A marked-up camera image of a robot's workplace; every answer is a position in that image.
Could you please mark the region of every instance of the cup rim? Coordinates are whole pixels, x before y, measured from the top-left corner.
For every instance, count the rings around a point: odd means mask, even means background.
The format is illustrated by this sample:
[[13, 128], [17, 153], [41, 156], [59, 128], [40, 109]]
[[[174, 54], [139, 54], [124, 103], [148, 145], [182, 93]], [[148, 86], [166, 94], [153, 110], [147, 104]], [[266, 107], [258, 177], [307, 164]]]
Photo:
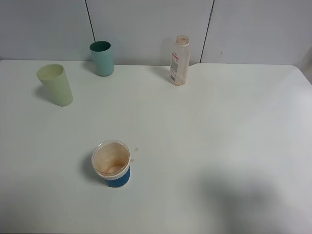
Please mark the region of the cup rim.
[[[55, 67], [61, 68], [60, 72], [58, 72], [56, 75], [51, 76], [50, 78], [45, 78], [42, 75], [40, 75], [40, 73], [44, 72], [44, 70], [46, 70], [47, 68], [55, 68]], [[41, 79], [41, 80], [52, 80], [52, 79], [55, 79], [56, 77], [59, 77], [63, 73], [64, 73], [64, 67], [62, 65], [60, 65], [58, 63], [52, 63], [52, 64], [47, 64], [47, 65], [42, 66], [36, 72], [36, 76], [37, 76], [38, 79]]]
[[[100, 47], [103, 47], [104, 49], [98, 49], [98, 50], [95, 50], [94, 47], [96, 46], [100, 46]], [[112, 47], [112, 45], [108, 42], [108, 41], [105, 41], [105, 40], [98, 40], [96, 42], [93, 42], [89, 48], [92, 52], [95, 52], [95, 53], [103, 53], [103, 52], [106, 52], [108, 51], [110, 48]]]
[[[94, 166], [94, 158], [95, 158], [95, 155], [97, 154], [97, 152], [105, 145], [108, 145], [108, 144], [111, 144], [111, 143], [118, 143], [120, 145], [122, 145], [123, 147], [125, 147], [128, 151], [128, 162], [126, 163], [126, 165], [124, 165], [120, 170], [118, 170], [117, 172], [110, 172], [110, 173], [106, 173], [106, 172], [101, 172], [99, 170], [97, 170]], [[95, 170], [95, 172], [103, 177], [103, 178], [111, 178], [111, 177], [115, 177], [115, 176], [118, 176], [119, 174], [121, 174], [124, 170], [126, 170], [128, 168], [128, 165], [130, 164], [130, 151], [128, 149], [128, 147], [126, 146], [125, 143], [119, 141], [119, 140], [107, 140], [107, 141], [104, 141], [102, 142], [101, 144], [99, 144], [93, 151], [92, 153], [92, 158], [91, 158], [91, 162], [92, 162], [92, 167], [93, 169]]]

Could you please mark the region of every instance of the white wall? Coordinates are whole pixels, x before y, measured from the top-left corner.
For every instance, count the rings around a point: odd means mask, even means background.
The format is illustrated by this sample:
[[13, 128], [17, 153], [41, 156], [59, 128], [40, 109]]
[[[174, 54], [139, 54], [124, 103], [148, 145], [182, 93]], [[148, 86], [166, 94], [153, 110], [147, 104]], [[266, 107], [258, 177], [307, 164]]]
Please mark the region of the white wall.
[[0, 2], [0, 59], [86, 60], [92, 42], [84, 0]]
[[202, 62], [297, 65], [311, 25], [312, 0], [215, 0]]
[[212, 0], [87, 0], [96, 40], [112, 44], [117, 64], [169, 65], [177, 35], [189, 35], [200, 62]]

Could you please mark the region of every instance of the teal cup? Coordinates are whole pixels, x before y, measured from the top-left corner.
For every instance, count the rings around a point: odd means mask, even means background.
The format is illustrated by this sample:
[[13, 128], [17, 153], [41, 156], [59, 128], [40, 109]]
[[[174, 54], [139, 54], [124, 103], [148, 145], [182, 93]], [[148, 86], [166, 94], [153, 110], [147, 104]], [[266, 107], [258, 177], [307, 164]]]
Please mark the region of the teal cup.
[[114, 71], [114, 58], [111, 44], [107, 41], [97, 41], [90, 45], [93, 62], [97, 67], [97, 74], [106, 77]]

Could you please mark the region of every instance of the panel seam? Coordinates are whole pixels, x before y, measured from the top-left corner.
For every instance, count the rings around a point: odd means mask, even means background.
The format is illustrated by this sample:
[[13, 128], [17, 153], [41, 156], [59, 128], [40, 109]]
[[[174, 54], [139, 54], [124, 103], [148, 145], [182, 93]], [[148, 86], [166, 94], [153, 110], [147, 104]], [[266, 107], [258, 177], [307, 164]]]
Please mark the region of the panel seam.
[[207, 39], [207, 34], [208, 34], [208, 30], [209, 30], [209, 26], [210, 26], [210, 21], [211, 21], [211, 16], [213, 15], [213, 11], [214, 11], [214, 5], [215, 5], [215, 0], [213, 1], [213, 5], [211, 7], [211, 11], [210, 11], [210, 15], [209, 15], [209, 20], [208, 20], [208, 26], [207, 26], [207, 31], [206, 31], [206, 36], [205, 36], [205, 40], [204, 40], [204, 44], [203, 44], [203, 50], [201, 51], [201, 56], [200, 56], [200, 61], [203, 58], [203, 53], [204, 53], [204, 49], [205, 49], [205, 44], [206, 44], [206, 39]]
[[90, 13], [89, 13], [87, 0], [84, 0], [84, 2], [86, 3], [86, 8], [87, 8], [87, 12], [88, 12], [89, 22], [90, 22], [90, 26], [91, 26], [91, 30], [92, 30], [92, 35], [93, 35], [93, 40], [94, 40], [94, 42], [96, 42], [96, 37], [94, 36], [94, 31], [93, 31], [93, 27], [92, 27], [92, 23], [91, 23], [91, 18], [90, 18]]

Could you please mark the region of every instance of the light green cup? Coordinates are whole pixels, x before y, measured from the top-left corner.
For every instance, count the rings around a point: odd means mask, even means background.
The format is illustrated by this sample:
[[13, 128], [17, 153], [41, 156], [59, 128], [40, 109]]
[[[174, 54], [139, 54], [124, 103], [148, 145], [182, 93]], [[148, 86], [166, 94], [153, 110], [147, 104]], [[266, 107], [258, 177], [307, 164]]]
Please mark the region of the light green cup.
[[37, 77], [44, 87], [52, 94], [58, 106], [67, 106], [73, 101], [64, 67], [59, 64], [49, 64], [37, 71]]

